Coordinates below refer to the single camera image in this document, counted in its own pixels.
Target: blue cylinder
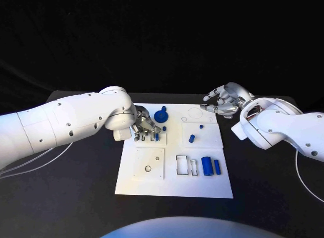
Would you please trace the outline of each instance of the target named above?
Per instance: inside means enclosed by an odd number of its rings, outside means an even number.
[[[211,157],[202,158],[202,164],[203,164],[203,175],[212,176],[215,173],[214,173]]]
[[[195,135],[191,135],[191,138],[189,138],[189,142],[191,142],[191,143],[195,142],[195,138],[196,138],[196,136],[195,136]]]
[[[221,175],[222,172],[221,172],[221,167],[219,167],[219,161],[215,160],[215,167],[216,167],[216,174]]]
[[[162,107],[162,110],[156,112],[154,119],[159,123],[165,123],[167,121],[167,108]]]

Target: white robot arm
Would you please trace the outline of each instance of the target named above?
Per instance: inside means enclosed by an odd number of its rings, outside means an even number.
[[[216,88],[205,97],[218,96],[219,105],[201,108],[231,119],[241,109],[240,123],[232,131],[241,140],[250,138],[263,149],[286,140],[313,159],[324,162],[324,113],[303,114],[287,101],[257,98],[237,83]]]
[[[136,108],[126,89],[114,86],[0,116],[0,169],[26,156],[90,137],[103,125],[114,131],[117,141],[131,138],[131,126],[160,133],[143,109]]]

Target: circular hole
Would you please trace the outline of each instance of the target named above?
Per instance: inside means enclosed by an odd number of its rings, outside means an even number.
[[[144,170],[146,170],[147,172],[150,172],[150,171],[152,171],[152,167],[150,167],[150,166],[146,166]]]

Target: white cable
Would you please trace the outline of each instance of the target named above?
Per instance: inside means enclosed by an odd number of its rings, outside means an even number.
[[[65,153],[67,150],[69,149],[71,145],[72,145],[72,143],[69,144],[68,148],[62,151],[62,153],[61,153],[46,164],[44,164],[44,165],[39,166],[38,168],[35,168],[35,169],[32,169],[32,170],[28,170],[28,171],[25,171],[25,172],[20,172],[20,173],[16,173],[16,174],[12,174],[12,175],[6,175],[6,176],[0,177],[0,179],[5,179],[5,178],[12,177],[12,176],[15,176],[15,175],[25,174],[25,173],[32,172],[32,171],[41,169],[42,167],[45,167],[48,164],[51,164],[51,163],[64,155],[64,153]]]
[[[7,173],[7,172],[10,172],[10,171],[13,171],[13,170],[16,170],[16,169],[19,169],[19,168],[23,167],[25,165],[31,164],[36,159],[39,159],[39,158],[41,158],[46,153],[49,153],[52,150],[54,150],[54,148],[49,149],[45,153],[42,153],[38,157],[35,157],[32,160],[29,160],[26,163],[23,163],[23,164],[19,165],[18,167],[10,168],[9,170],[0,172],[0,175],[5,174],[5,173]]]
[[[297,174],[299,174],[299,177],[300,177],[300,171],[299,171],[299,151],[296,152],[296,169],[297,169]],[[307,188],[301,177],[300,177],[300,181],[301,181],[301,183],[303,183],[303,185],[304,185],[307,191],[310,192],[310,194],[324,203],[324,200],[320,199],[320,198],[317,197],[317,195],[312,192],[312,190]]]

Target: table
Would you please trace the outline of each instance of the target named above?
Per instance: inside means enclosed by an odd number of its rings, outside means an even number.
[[[48,101],[84,92],[55,91]],[[203,95],[130,93],[134,103],[201,104]],[[296,103],[290,97],[278,97]],[[0,237],[101,237],[139,221],[167,216],[219,218],[286,237],[324,237],[324,204],[296,173],[296,149],[281,142],[263,150],[218,117],[234,199],[114,195],[124,142],[113,131],[78,141],[62,157],[32,173],[0,180]],[[58,147],[28,169],[48,162]],[[33,157],[13,163],[22,164]],[[324,199],[324,163],[300,156],[300,173]]]

